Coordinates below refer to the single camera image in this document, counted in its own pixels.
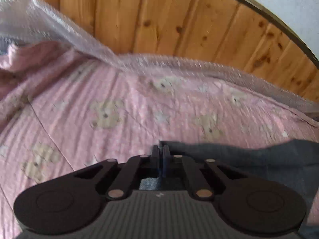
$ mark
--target metal pin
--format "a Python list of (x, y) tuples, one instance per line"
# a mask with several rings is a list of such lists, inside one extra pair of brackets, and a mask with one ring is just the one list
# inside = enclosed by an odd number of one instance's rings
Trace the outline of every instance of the metal pin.
[(213, 195), (213, 193), (210, 190), (202, 189), (202, 190), (198, 190), (196, 192), (196, 195), (199, 196), (200, 198), (209, 198)]
[(111, 198), (120, 198), (124, 195), (124, 191), (122, 190), (111, 190), (108, 192), (108, 195), (111, 197)]

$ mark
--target pink bedspread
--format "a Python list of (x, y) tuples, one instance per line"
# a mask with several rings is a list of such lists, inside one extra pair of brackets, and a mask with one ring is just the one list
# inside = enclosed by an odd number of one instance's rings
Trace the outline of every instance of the pink bedspread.
[(18, 234), (12, 206), (25, 188), (107, 158), (125, 162), (159, 140), (319, 142), (319, 123), (303, 113), (215, 78), (123, 71), (58, 42), (13, 45), (0, 67), (0, 238)]

